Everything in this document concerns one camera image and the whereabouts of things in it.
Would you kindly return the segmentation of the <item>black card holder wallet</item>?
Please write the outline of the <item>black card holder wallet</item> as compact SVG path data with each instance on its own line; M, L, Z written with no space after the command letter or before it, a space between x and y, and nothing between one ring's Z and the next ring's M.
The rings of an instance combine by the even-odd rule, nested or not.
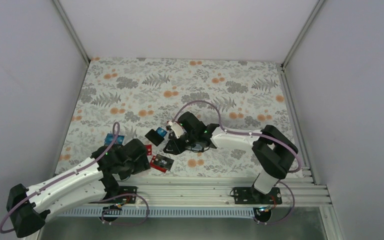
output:
M195 144L190 150L194 153L203 153L210 149L209 146L202 146L201 144Z

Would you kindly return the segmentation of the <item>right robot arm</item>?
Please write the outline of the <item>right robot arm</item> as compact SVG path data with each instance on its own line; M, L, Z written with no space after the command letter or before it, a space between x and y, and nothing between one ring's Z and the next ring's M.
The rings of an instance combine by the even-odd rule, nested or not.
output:
M204 124L191 112L168 121L170 132L163 152L179 155L185 151L232 149L251 151L262 167L252 184L251 198L258 204L270 197L270 191L286 178L298 155L298 148L275 126L261 130L228 129L220 123Z

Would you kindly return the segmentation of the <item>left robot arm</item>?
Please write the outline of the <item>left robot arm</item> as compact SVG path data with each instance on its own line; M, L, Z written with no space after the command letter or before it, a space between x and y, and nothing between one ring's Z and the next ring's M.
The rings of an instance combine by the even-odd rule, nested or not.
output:
M137 138L103 145L51 179L29 187L13 186L6 203L12 231L18 238L30 236L59 214L89 203L135 203L137 189L120 186L116 178L127 180L149 170L151 152L151 146Z

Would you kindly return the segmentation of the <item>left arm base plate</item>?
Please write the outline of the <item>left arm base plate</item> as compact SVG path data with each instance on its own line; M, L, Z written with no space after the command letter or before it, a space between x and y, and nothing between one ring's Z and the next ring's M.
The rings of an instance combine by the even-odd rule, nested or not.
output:
M118 195L123 195L123 196L115 198L115 199L111 200L110 202L115 203L115 204L121 204L121 205L135 204L137 197L133 196L133 195L127 195L127 194L136 194L137 191L138 191L137 186L121 186L119 188L117 196Z

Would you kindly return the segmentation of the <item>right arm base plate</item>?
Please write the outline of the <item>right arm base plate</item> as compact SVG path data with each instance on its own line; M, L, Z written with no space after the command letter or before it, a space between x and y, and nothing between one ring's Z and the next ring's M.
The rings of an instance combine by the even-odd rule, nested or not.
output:
M274 205L282 204L282 195L278 187L272 187L269 193L261 193L253 187L234 187L229 195L236 205Z

